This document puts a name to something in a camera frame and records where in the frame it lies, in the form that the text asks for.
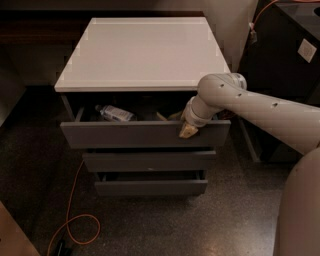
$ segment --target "floor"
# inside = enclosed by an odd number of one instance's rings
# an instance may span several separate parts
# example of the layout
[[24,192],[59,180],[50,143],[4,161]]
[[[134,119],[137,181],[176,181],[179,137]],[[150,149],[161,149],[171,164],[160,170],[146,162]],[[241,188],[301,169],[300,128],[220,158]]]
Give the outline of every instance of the floor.
[[[0,128],[0,200],[41,255],[64,223],[81,150],[59,128],[68,120],[51,87],[29,87]],[[209,185],[199,197],[99,197],[83,167],[71,216],[94,214],[101,234],[90,245],[70,242],[72,255],[270,256],[281,192],[292,164],[253,163],[237,119],[218,148]],[[71,225],[90,239],[94,222]]]

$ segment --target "open drawer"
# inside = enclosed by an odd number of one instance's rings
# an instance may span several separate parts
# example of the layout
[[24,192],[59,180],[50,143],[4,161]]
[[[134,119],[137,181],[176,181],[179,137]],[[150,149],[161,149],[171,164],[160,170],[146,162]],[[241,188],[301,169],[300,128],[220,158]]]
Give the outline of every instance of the open drawer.
[[167,170],[208,170],[216,152],[130,152],[85,153],[89,172],[155,172]]
[[81,108],[74,122],[61,129],[71,148],[152,148],[222,146],[230,121],[212,120],[189,139],[179,138],[181,121],[108,122],[88,116]]
[[200,195],[208,181],[202,171],[100,173],[95,183],[100,196]]

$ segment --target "orange cable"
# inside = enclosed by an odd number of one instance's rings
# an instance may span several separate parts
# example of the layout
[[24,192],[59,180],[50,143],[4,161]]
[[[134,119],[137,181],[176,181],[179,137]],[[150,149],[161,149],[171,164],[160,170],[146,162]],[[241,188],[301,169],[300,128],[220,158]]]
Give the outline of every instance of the orange cable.
[[[252,27],[251,27],[251,30],[253,31],[254,30],[254,26],[256,25],[260,15],[271,5],[273,5],[274,3],[276,2],[279,2],[279,0],[274,0],[274,1],[271,1],[269,4],[267,4],[260,12],[259,14],[256,16],[253,24],[252,24]],[[296,2],[296,3],[320,3],[320,0],[293,0],[293,2]]]
[[[77,216],[69,219],[69,213],[70,213],[70,208],[71,208],[72,197],[73,197],[74,189],[75,189],[75,187],[76,187],[77,180],[78,180],[78,176],[79,176],[79,172],[80,172],[80,170],[81,170],[81,168],[82,168],[82,165],[83,165],[83,160],[82,160],[82,162],[81,162],[81,164],[80,164],[80,166],[79,166],[79,168],[78,168],[77,174],[76,174],[75,179],[74,179],[74,182],[73,182],[73,186],[72,186],[72,190],[71,190],[70,198],[69,198],[69,203],[68,203],[68,210],[67,210],[67,215],[66,215],[66,222],[65,222],[60,228],[58,228],[58,230],[57,230],[57,231],[55,232],[55,234],[52,236],[51,241],[50,241],[50,244],[49,244],[49,246],[48,246],[47,256],[50,256],[51,246],[52,246],[52,243],[53,243],[55,237],[58,235],[58,233],[59,233],[65,226],[67,226],[68,234],[69,234],[71,240],[72,240],[74,243],[79,244],[79,245],[86,245],[86,244],[92,243],[94,240],[96,240],[96,238],[97,238],[97,237],[99,236],[99,234],[100,234],[100,222],[99,222],[99,220],[98,220],[95,216],[93,216],[93,215],[91,215],[91,214],[87,214],[87,213],[85,213],[85,214],[80,214],[80,215],[77,215]],[[88,240],[88,241],[85,241],[85,242],[80,242],[80,241],[76,240],[76,239],[73,237],[73,235],[71,234],[70,227],[69,227],[69,223],[70,223],[70,222],[72,222],[72,221],[74,221],[74,220],[76,220],[76,219],[82,218],[82,217],[90,217],[90,218],[94,219],[94,220],[96,221],[96,223],[97,223],[97,226],[98,226],[98,230],[97,230],[97,233],[95,234],[95,236],[94,236],[92,239],[90,239],[90,240]]]
[[270,3],[268,3],[259,13],[258,15],[256,16],[255,20],[253,21],[253,24],[252,24],[252,27],[251,27],[251,30],[253,31],[254,30],[254,26],[256,25],[260,15],[271,5],[273,5],[274,3],[278,2],[279,0],[274,0]]

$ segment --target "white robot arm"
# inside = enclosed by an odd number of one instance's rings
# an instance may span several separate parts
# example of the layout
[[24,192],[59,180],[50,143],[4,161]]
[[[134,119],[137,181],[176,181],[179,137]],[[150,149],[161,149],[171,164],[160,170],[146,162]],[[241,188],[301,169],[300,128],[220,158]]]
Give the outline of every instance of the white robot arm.
[[[243,117],[306,154],[320,143],[320,108],[246,91],[240,74],[207,75],[184,111],[185,127],[202,127],[222,109]],[[190,137],[183,129],[180,137]]]
[[180,137],[228,109],[305,155],[291,171],[279,210],[274,256],[320,255],[320,108],[246,91],[239,74],[207,75],[187,104]]

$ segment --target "object in drawer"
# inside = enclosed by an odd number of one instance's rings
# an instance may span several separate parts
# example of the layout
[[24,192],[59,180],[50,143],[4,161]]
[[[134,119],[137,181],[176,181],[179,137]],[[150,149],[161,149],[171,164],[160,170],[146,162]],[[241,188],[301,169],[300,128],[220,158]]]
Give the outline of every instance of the object in drawer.
[[102,107],[101,105],[97,105],[95,109],[100,112],[101,116],[105,120],[113,121],[113,122],[127,122],[127,121],[137,121],[136,115],[125,111],[120,108],[116,108],[111,105],[106,105]]

